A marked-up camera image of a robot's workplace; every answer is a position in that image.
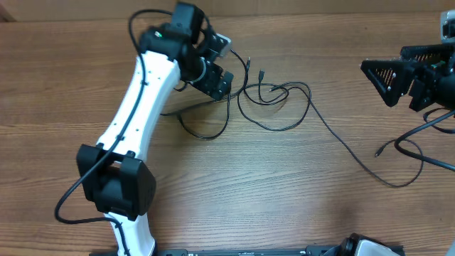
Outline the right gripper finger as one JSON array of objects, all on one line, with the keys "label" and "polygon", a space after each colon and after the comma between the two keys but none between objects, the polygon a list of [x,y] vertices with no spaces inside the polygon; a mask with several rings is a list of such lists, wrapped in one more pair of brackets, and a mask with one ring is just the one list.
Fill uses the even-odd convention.
[{"label": "right gripper finger", "polygon": [[444,43],[427,46],[404,46],[400,56],[404,60],[415,60],[420,63],[439,63],[444,61],[450,63],[454,55],[454,44]]},{"label": "right gripper finger", "polygon": [[415,68],[413,60],[364,60],[360,66],[388,107],[394,107],[407,94]]}]

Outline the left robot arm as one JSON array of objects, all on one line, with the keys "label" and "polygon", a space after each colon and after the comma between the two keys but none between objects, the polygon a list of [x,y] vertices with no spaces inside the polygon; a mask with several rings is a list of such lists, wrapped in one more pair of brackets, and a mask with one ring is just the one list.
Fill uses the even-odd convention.
[{"label": "left robot arm", "polygon": [[213,100],[230,97],[233,76],[215,63],[230,50],[204,12],[179,2],[171,20],[133,38],[134,75],[114,119],[96,145],[82,145],[76,162],[87,200],[112,225],[118,255],[152,255],[147,213],[156,180],[145,161],[161,111],[180,82]]}]

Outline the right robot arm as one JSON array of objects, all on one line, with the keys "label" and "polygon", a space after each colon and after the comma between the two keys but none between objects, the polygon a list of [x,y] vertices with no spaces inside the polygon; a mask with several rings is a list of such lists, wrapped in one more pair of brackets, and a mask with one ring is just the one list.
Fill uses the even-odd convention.
[{"label": "right robot arm", "polygon": [[393,144],[401,154],[417,159],[421,164],[432,164],[450,171],[454,165],[425,156],[423,151],[414,153],[401,147],[403,141],[428,127],[445,134],[453,134],[453,129],[442,129],[437,124],[454,115],[454,44],[443,43],[426,46],[404,46],[400,57],[395,60],[364,60],[360,64],[369,81],[375,86],[388,107],[395,106],[404,95],[412,100],[409,108],[419,112],[434,103],[441,105],[447,113],[428,120],[434,112],[423,115],[424,124],[416,127],[383,146]]}]

